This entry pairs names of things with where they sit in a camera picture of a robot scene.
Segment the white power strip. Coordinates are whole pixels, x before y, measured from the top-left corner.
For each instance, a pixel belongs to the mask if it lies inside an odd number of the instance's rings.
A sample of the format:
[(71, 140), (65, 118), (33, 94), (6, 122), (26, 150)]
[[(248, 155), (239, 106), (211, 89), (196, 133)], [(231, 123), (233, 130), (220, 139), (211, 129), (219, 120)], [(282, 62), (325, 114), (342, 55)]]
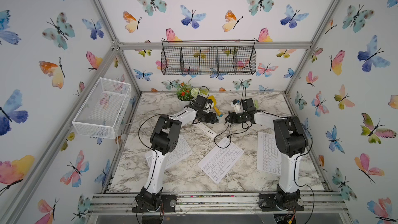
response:
[(194, 124), (195, 127), (199, 128), (203, 133), (205, 133), (211, 140), (213, 140), (216, 136), (217, 133), (215, 131), (213, 131), (211, 128), (209, 128), (208, 126), (206, 126), (203, 123), (196, 123)]

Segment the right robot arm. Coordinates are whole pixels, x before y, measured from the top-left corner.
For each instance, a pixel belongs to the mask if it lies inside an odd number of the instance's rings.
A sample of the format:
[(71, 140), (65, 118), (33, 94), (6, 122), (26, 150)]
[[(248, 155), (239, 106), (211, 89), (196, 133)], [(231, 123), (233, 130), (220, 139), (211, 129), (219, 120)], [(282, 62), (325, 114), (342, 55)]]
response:
[(255, 107), (253, 99), (233, 100), (234, 112), (226, 117), (228, 123), (246, 123), (273, 126), (277, 149), (281, 152), (282, 170), (276, 192), (259, 195), (259, 207), (263, 212), (303, 211), (299, 185), (299, 164), (308, 146), (308, 138), (296, 116), (276, 115)]

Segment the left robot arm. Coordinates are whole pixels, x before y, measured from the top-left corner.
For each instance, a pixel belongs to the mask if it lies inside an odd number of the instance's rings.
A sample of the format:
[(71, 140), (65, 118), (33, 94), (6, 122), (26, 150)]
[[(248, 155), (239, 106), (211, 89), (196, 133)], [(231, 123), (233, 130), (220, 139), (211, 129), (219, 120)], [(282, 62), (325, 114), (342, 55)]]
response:
[(133, 212), (157, 212), (162, 208), (163, 177), (170, 153), (178, 144), (180, 131), (186, 124), (218, 122), (217, 114), (211, 111), (214, 101), (197, 96), (183, 110), (173, 114), (157, 114), (157, 123), (150, 136), (152, 162), (148, 179), (135, 197)]

